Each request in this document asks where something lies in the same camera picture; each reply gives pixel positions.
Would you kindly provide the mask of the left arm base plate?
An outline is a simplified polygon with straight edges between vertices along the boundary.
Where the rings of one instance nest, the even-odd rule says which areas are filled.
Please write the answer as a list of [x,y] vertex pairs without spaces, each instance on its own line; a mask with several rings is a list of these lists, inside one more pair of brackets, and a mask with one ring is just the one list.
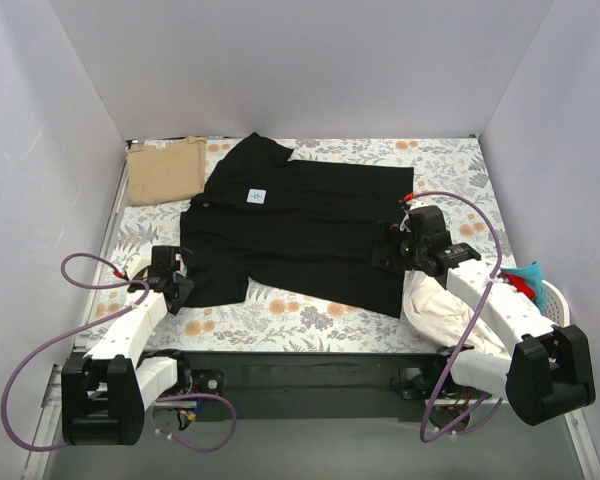
[[185,369],[178,375],[176,385],[171,389],[175,395],[204,393],[221,395],[225,375],[222,370]]

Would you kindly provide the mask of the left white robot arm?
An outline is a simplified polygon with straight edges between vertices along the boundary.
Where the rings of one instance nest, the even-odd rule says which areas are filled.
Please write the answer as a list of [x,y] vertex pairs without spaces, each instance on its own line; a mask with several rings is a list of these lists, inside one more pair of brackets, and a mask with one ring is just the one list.
[[154,246],[124,272],[130,279],[128,310],[101,340],[61,371],[62,435],[69,445],[133,445],[145,412],[158,398],[193,386],[189,364],[178,351],[147,353],[158,324],[184,306],[194,282],[183,273],[181,249]]

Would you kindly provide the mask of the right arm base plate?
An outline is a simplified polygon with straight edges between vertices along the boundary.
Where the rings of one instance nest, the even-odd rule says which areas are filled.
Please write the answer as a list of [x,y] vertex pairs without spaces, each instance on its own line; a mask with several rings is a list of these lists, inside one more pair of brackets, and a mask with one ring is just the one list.
[[[428,400],[433,393],[439,379],[440,372],[433,367],[408,367],[398,370],[398,373],[389,381],[392,390],[405,400]],[[456,384],[448,376],[441,387],[437,400],[448,400],[448,410],[465,410],[472,399],[470,387]]]

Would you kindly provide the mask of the black t shirt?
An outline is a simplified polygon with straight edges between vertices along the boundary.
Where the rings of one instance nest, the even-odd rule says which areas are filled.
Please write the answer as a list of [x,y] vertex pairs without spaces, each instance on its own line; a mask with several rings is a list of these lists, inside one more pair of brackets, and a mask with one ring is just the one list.
[[380,223],[397,223],[410,167],[295,160],[256,133],[218,162],[180,216],[194,287],[185,304],[240,303],[263,285],[397,318],[403,274],[372,264]]

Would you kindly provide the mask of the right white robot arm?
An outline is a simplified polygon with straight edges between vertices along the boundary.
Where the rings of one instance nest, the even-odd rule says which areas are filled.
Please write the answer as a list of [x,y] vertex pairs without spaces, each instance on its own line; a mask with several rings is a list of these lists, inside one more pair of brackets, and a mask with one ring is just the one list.
[[406,276],[403,312],[449,349],[443,379],[507,401],[538,425],[596,399],[588,338],[546,317],[466,243],[453,243],[436,206],[382,223],[372,261]]

